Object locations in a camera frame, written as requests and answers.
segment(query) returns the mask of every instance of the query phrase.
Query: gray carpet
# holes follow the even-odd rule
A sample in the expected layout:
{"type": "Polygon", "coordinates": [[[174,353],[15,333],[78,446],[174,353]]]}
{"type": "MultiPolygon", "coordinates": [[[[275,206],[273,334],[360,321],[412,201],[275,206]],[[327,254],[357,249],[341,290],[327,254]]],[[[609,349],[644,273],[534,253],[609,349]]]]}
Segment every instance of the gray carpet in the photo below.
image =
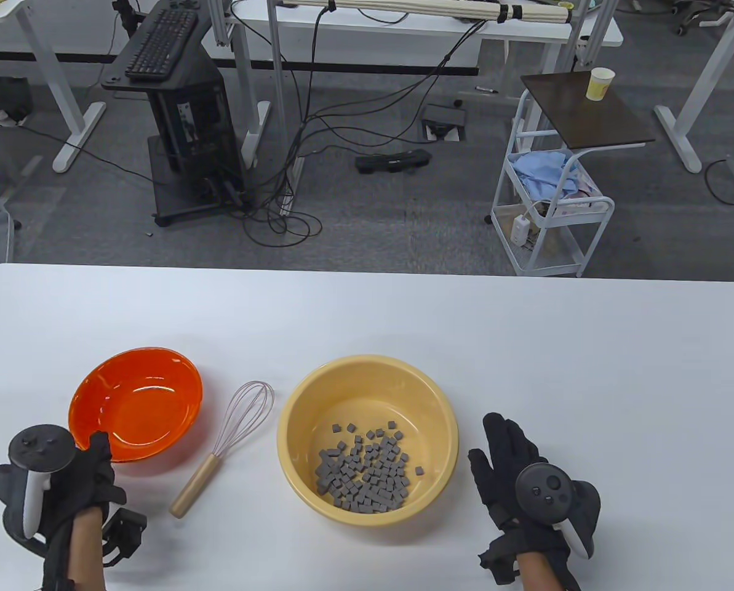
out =
{"type": "MultiPolygon", "coordinates": [[[[651,2],[644,5],[658,7],[651,2]]],[[[680,38],[671,33],[673,17],[619,15],[619,21],[625,44],[603,50],[599,62],[617,71],[615,89],[657,131],[659,141],[585,159],[586,168],[617,205],[586,276],[734,281],[734,207],[713,200],[702,175],[685,172],[651,116],[659,103],[674,112],[682,106],[721,30],[694,29],[680,38]]],[[[522,48],[522,70],[538,61],[539,50],[522,48]]],[[[494,85],[501,52],[501,44],[485,43],[482,75],[442,78],[428,100],[451,104],[460,90],[494,85]]],[[[0,63],[0,73],[31,67],[0,63]]],[[[86,87],[96,81],[99,67],[68,65],[66,69],[72,84],[86,87]]],[[[305,94],[307,75],[298,77],[305,94]]],[[[259,97],[270,99],[272,74],[261,71],[257,78],[259,97]]],[[[415,79],[316,74],[313,106],[378,96],[415,79]]],[[[295,109],[294,93],[290,85],[287,88],[289,109],[295,109]]],[[[30,126],[63,135],[60,113],[46,97],[41,98],[41,89],[37,95],[41,110],[30,126]]],[[[150,175],[145,138],[155,134],[156,128],[147,102],[114,98],[92,88],[89,99],[99,98],[107,100],[108,109],[88,149],[150,175]]],[[[390,110],[338,123],[394,134],[412,119],[418,99],[416,93],[390,110]]],[[[324,229],[291,248],[254,245],[241,223],[227,216],[158,228],[151,219],[153,194],[147,181],[87,155],[81,155],[66,174],[55,175],[51,163],[57,143],[24,130],[3,130],[1,135],[20,163],[33,154],[44,156],[29,186],[12,203],[13,213],[25,225],[18,233],[16,258],[100,265],[512,274],[496,234],[482,219],[493,196],[514,110],[476,99],[466,100],[465,108],[467,141],[431,146],[433,160],[424,169],[359,175],[350,152],[329,149],[307,158],[295,208],[318,217],[324,229]]],[[[274,114],[253,182],[272,174],[282,158],[276,122],[274,114]]],[[[349,133],[349,137],[364,143],[379,141],[364,133],[349,133]]],[[[418,138],[418,130],[407,137],[418,138]]],[[[734,155],[734,60],[690,138],[705,163],[734,155]]],[[[321,134],[303,151],[342,144],[334,140],[330,134],[321,134]]],[[[409,146],[395,141],[381,150],[409,146]]],[[[726,179],[715,170],[716,189],[734,197],[734,187],[726,179]]],[[[0,186],[3,183],[0,174],[0,186]]],[[[266,228],[250,231],[276,244],[293,239],[277,238],[266,228]]]]}

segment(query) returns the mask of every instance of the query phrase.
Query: white charger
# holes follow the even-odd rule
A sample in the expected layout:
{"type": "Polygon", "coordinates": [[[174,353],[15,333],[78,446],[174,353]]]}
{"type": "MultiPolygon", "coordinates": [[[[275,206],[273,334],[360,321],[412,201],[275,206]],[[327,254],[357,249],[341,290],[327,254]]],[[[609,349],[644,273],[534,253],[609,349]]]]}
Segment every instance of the white charger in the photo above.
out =
{"type": "Polygon", "coordinates": [[[530,231],[530,220],[524,215],[515,217],[512,224],[512,234],[509,237],[513,244],[521,247],[528,241],[528,233],[530,231]]]}

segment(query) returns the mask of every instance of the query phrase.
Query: hand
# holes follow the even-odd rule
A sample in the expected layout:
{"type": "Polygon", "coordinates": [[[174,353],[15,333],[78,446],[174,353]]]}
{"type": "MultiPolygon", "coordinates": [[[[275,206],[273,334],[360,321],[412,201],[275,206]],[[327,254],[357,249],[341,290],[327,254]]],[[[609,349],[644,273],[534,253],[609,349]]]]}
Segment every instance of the hand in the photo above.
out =
{"type": "Polygon", "coordinates": [[[126,493],[114,485],[113,454],[107,433],[90,436],[88,450],[78,449],[63,470],[52,475],[41,505],[38,531],[49,541],[60,526],[89,507],[100,507],[107,521],[109,504],[125,504],[126,493]]]}
{"type": "Polygon", "coordinates": [[[493,573],[496,583],[506,585],[516,577],[513,569],[516,555],[542,552],[564,588],[580,591],[567,569],[569,546],[563,534],[533,521],[517,502],[515,483],[519,473],[530,464],[547,463],[547,458],[539,456],[538,448],[517,423],[504,419],[501,414],[488,414],[482,424],[492,465],[481,449],[468,451],[468,459],[482,503],[496,526],[505,533],[480,555],[482,568],[493,573]]]}

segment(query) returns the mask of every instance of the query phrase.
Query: yellow bowl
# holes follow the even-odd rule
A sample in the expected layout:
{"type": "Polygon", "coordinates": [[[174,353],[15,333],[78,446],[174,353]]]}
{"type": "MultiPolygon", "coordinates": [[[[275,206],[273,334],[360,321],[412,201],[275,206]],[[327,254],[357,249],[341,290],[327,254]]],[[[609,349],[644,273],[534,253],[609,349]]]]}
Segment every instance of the yellow bowl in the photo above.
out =
{"type": "Polygon", "coordinates": [[[425,509],[449,483],[459,447],[457,420],[441,389],[415,367],[379,355],[344,357],[313,371],[285,405],[277,433],[279,462],[293,490],[319,514],[355,526],[387,526],[425,509]],[[410,456],[404,506],[364,515],[333,506],[331,495],[319,496],[319,451],[339,441],[350,447],[355,435],[387,430],[389,421],[397,422],[404,434],[400,445],[410,456]],[[341,433],[333,433],[335,423],[341,433]],[[355,433],[348,433],[349,423],[355,433]],[[417,465],[423,476],[415,474],[417,465]]]}

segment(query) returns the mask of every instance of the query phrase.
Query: forearm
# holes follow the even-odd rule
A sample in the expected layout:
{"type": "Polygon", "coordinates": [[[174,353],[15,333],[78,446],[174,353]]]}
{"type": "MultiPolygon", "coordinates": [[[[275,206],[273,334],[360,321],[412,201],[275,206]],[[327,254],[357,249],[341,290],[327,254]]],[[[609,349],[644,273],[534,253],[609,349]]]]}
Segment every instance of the forearm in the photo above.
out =
{"type": "Polygon", "coordinates": [[[68,577],[76,591],[105,591],[102,562],[102,510],[85,509],[74,518],[68,577]]]}
{"type": "Polygon", "coordinates": [[[564,591],[558,578],[541,552],[517,555],[519,576],[525,591],[564,591]]]}

